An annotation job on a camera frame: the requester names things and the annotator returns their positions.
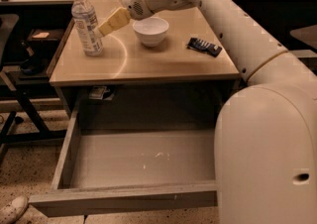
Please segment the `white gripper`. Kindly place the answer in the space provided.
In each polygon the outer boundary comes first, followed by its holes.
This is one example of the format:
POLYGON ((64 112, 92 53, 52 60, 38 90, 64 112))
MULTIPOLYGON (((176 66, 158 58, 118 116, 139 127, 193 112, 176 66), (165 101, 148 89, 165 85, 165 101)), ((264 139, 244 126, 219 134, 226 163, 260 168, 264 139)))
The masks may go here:
POLYGON ((145 0, 119 0, 124 7, 117 8, 106 21, 97 27, 97 34, 105 37, 114 31, 117 31, 134 20, 143 20, 154 13, 149 9, 145 0))

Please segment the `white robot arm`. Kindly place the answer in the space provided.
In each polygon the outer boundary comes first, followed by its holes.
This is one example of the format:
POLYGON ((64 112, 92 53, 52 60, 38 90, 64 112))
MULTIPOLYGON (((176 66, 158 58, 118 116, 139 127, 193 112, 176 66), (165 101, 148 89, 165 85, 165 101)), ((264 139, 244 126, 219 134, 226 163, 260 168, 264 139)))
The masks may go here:
POLYGON ((232 0, 120 0, 96 33, 194 6, 246 82, 214 136, 221 224, 317 224, 317 78, 232 0))

